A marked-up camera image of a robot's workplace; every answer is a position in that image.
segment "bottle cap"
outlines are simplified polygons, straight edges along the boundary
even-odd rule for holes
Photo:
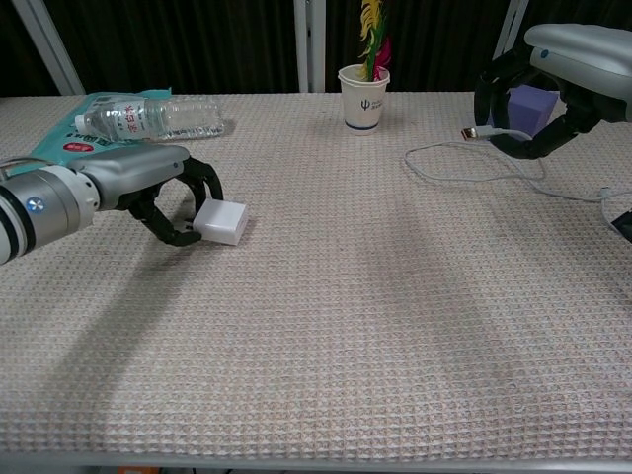
[[[87,135],[88,133],[88,125],[86,124],[86,118],[83,114],[79,114],[75,116],[75,126],[77,127],[77,131],[82,135]]]

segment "pink feather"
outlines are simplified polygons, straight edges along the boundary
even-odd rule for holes
[[[386,37],[382,48],[375,54],[375,62],[373,63],[373,80],[379,81],[379,68],[388,69],[391,63],[391,37]]]

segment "white paper cup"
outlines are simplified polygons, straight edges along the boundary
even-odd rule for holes
[[[360,75],[361,64],[343,67],[338,71],[343,90],[345,125],[354,135],[369,135],[377,130],[382,114],[386,84],[391,80],[389,72],[379,69],[380,80],[365,82]]]

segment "purple cube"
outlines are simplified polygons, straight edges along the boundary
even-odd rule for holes
[[[557,94],[531,86],[512,89],[508,105],[511,129],[534,136],[548,123],[557,99]]]

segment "beige waffle fabric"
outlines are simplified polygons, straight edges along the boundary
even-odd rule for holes
[[[81,100],[2,100],[2,156]],[[239,246],[174,249],[111,211],[0,269],[1,451],[632,456],[632,244],[598,205],[403,165],[458,139],[471,94],[389,94],[368,137],[338,95],[222,106],[232,133],[185,145],[248,204]],[[544,160],[542,186],[631,189],[631,146],[630,125],[601,124]],[[485,177],[510,171],[497,157],[415,159]],[[191,199],[170,185],[161,205],[179,218]]]

